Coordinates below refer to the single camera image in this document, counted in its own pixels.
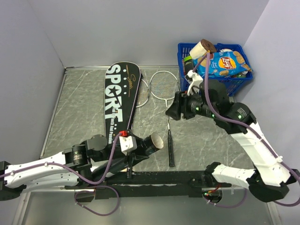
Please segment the black shuttlecock tube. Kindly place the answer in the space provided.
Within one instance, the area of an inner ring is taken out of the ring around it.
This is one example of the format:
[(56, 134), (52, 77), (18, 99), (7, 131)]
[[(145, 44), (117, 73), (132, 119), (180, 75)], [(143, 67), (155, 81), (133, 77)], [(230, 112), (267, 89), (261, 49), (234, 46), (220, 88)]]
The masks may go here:
[(151, 154), (164, 147), (162, 138), (156, 133), (152, 133), (144, 139), (139, 138), (136, 135), (133, 137), (136, 138), (137, 149), (130, 152), (130, 156), (127, 157), (121, 153), (120, 144), (118, 143), (106, 177), (114, 176), (130, 166), (135, 166), (138, 163), (149, 159)]

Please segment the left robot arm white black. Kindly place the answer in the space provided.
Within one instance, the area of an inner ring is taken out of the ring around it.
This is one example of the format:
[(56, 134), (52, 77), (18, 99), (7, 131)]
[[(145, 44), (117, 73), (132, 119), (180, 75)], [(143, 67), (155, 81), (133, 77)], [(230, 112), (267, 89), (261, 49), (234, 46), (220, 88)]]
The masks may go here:
[(81, 144), (30, 163), (0, 164), (0, 199), (8, 201), (32, 190), (66, 186), (84, 189), (132, 167), (163, 147), (159, 135), (140, 138), (129, 130), (113, 139), (95, 135)]

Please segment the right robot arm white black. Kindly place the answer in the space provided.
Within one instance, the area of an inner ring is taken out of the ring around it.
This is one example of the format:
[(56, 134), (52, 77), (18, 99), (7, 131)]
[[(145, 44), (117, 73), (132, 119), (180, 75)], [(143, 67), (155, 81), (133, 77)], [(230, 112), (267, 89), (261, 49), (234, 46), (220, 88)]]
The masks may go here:
[(280, 204), (295, 183), (296, 169), (287, 169), (282, 158), (270, 150), (270, 145), (251, 110), (243, 103), (231, 102), (223, 83), (208, 81), (208, 93), (201, 83), (196, 90), (175, 92), (174, 101), (165, 112), (174, 120), (191, 119), (196, 115), (215, 121), (235, 139), (251, 159), (253, 169), (240, 169), (219, 162), (208, 165), (204, 171), (205, 183), (214, 187), (218, 183), (246, 188), (258, 200)]

